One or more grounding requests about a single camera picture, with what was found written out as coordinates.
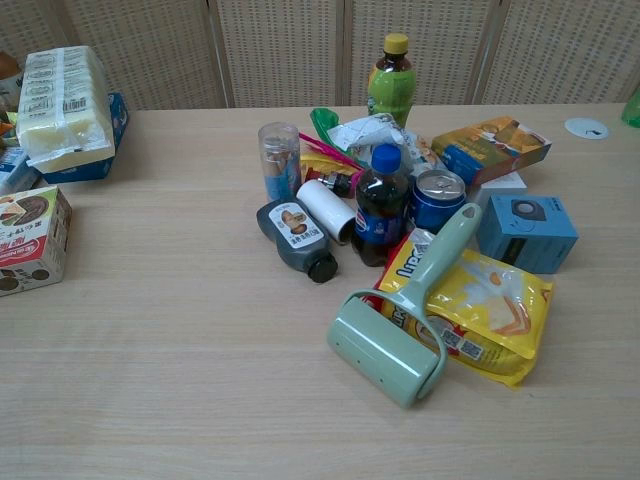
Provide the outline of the clear tube blue contents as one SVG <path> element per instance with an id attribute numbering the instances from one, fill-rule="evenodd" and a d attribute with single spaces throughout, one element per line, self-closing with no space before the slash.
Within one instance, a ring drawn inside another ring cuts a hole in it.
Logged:
<path id="1" fill-rule="evenodd" d="M 286 122 L 272 122 L 258 131 L 260 164 L 267 201 L 296 197 L 302 183 L 298 129 Z"/>

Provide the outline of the white flat box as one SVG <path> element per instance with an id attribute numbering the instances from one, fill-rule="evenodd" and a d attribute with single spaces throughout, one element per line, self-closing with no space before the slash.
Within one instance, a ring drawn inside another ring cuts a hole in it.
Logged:
<path id="1" fill-rule="evenodd" d="M 527 185 L 517 171 L 475 186 L 469 190 L 468 200 L 485 208 L 492 195 L 521 195 Z"/>

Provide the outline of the yellow and blue carton box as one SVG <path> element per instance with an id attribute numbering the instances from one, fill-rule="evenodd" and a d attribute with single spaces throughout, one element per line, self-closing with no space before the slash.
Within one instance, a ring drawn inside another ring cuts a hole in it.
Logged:
<path id="1" fill-rule="evenodd" d="M 503 116 L 436 136 L 431 149 L 472 187 L 541 162 L 551 145 L 543 135 Z"/>

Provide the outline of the blue speaker box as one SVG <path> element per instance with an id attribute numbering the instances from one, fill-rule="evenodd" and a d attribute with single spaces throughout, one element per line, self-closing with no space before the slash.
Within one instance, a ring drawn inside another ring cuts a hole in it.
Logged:
<path id="1" fill-rule="evenodd" d="M 532 274 L 556 273 L 578 239 L 561 200 L 534 195 L 491 195 L 476 231 L 482 254 Z"/>

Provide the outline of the red and white cookie box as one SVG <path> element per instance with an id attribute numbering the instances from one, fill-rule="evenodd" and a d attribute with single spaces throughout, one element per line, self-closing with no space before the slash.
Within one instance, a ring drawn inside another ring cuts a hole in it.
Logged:
<path id="1" fill-rule="evenodd" d="M 71 218 L 58 186 L 0 196 L 0 297 L 62 280 Z"/>

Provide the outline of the dark grey sauce bottle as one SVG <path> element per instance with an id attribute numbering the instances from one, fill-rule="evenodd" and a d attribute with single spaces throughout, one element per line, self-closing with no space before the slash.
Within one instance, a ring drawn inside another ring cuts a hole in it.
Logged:
<path id="1" fill-rule="evenodd" d="M 290 268 L 320 284 L 335 276 L 338 263 L 331 253 L 329 234 L 301 202 L 272 201 L 256 212 L 256 220 Z"/>

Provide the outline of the white paper roll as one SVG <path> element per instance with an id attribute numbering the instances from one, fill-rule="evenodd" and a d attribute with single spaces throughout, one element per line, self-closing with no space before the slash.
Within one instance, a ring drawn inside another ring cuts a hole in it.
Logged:
<path id="1" fill-rule="evenodd" d="M 319 180 L 303 183 L 297 198 L 338 244 L 350 242 L 356 213 L 344 200 Z"/>

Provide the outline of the small black metal bottle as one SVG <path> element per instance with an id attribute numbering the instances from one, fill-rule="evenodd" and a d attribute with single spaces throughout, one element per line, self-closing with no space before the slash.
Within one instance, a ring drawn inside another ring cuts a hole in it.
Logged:
<path id="1" fill-rule="evenodd" d="M 355 195 L 355 185 L 357 183 L 355 174 L 347 175 L 331 172 L 321 175 L 317 180 L 340 198 L 353 198 Z"/>

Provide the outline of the Pepsi cola bottle blue cap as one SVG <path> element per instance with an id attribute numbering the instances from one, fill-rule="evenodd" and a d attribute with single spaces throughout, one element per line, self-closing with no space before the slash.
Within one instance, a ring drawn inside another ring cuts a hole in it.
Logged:
<path id="1" fill-rule="evenodd" d="M 389 252 L 402 239 L 409 189 L 400 149 L 393 144 L 375 146 L 371 165 L 355 188 L 357 211 L 351 243 L 365 265 L 384 266 Z"/>

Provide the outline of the yellow red snack packet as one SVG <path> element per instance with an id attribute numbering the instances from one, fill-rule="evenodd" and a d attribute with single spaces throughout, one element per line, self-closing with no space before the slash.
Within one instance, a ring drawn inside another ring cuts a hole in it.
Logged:
<path id="1" fill-rule="evenodd" d="M 361 171 L 356 171 L 355 169 L 347 165 L 338 163 L 336 160 L 329 156 L 316 152 L 303 153 L 300 157 L 300 167 L 303 183 L 310 180 L 317 180 L 317 178 L 321 175 L 329 174 L 331 172 L 343 173 L 347 175 L 355 174 L 357 176 L 358 182 L 361 174 Z"/>

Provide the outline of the white crumpled snack bag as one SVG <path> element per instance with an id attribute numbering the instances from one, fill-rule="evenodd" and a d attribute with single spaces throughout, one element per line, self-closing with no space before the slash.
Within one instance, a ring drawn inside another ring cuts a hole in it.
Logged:
<path id="1" fill-rule="evenodd" d="M 382 144 L 396 146 L 401 153 L 401 169 L 410 176 L 434 169 L 445 169 L 444 163 L 431 150 L 427 141 L 398 126 L 391 114 L 380 113 L 331 128 L 333 144 L 354 158 L 371 165 L 373 149 Z"/>

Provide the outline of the green plastic wrapper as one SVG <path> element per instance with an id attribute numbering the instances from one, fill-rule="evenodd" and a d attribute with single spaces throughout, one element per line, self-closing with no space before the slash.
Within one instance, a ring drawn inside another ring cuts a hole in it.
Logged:
<path id="1" fill-rule="evenodd" d="M 348 151 L 337 146 L 329 135 L 330 130 L 342 126 L 336 112 L 325 107 L 317 107 L 311 110 L 310 118 L 318 137 L 325 144 L 344 154 L 348 154 Z"/>

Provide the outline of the blue soda can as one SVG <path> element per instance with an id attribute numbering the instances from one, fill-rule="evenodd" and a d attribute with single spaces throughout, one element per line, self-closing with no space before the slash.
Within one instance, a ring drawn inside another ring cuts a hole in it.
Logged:
<path id="1" fill-rule="evenodd" d="M 437 233 L 465 201 L 466 186 L 458 175 L 441 169 L 424 171 L 411 190 L 409 226 Z"/>

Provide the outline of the green lint roller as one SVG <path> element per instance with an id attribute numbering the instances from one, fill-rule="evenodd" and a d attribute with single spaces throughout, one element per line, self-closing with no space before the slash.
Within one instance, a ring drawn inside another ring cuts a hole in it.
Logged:
<path id="1" fill-rule="evenodd" d="M 479 205 L 465 204 L 440 229 L 404 287 L 395 292 L 352 292 L 328 329 L 328 345 L 403 408 L 427 396 L 444 372 L 447 346 L 429 322 L 425 305 L 431 291 L 461 256 L 481 215 Z M 365 301 L 367 297 L 388 301 L 417 320 L 431 333 L 438 351 L 392 324 Z"/>

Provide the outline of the green tea bottle yellow cap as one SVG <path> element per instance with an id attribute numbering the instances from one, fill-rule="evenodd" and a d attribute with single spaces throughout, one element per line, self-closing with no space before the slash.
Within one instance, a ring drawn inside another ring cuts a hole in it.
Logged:
<path id="1" fill-rule="evenodd" d="M 383 56 L 376 61 L 368 79 L 368 114 L 390 114 L 401 128 L 406 126 L 417 83 L 416 72 L 406 58 L 408 48 L 406 34 L 387 34 Z"/>

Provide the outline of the yellow Lays chips bag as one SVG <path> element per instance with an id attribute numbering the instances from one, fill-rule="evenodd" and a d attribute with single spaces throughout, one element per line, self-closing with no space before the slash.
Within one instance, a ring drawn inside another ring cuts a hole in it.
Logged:
<path id="1" fill-rule="evenodd" d="M 536 275 L 466 249 L 425 311 L 452 359 L 515 388 L 536 364 L 553 290 Z"/>

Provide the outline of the folding lattice screen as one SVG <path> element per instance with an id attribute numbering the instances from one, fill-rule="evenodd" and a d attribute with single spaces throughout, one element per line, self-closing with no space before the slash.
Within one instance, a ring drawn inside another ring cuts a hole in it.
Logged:
<path id="1" fill-rule="evenodd" d="M 640 91 L 640 0 L 0 0 L 0 51 L 88 45 L 137 110 L 360 106 L 392 32 L 418 105 Z"/>

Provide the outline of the white blue tissue pack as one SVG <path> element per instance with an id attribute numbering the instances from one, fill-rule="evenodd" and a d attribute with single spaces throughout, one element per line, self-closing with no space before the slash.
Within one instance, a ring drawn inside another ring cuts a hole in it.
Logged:
<path id="1" fill-rule="evenodd" d="M 27 164 L 28 155 L 20 147 L 0 151 L 0 196 L 27 191 L 40 179 L 40 172 Z"/>

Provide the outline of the green plastic bottle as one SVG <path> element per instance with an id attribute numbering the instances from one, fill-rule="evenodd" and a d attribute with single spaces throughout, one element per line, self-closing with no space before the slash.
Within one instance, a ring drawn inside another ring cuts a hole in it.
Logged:
<path id="1" fill-rule="evenodd" d="M 625 105 L 621 120 L 630 127 L 640 129 L 640 85 Z"/>

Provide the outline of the colourful snack packets pile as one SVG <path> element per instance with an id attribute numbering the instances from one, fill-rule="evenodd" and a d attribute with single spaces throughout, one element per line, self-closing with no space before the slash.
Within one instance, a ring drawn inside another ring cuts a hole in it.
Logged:
<path id="1" fill-rule="evenodd" d="M 0 51 L 0 149 L 17 147 L 16 124 L 23 81 L 18 61 Z"/>

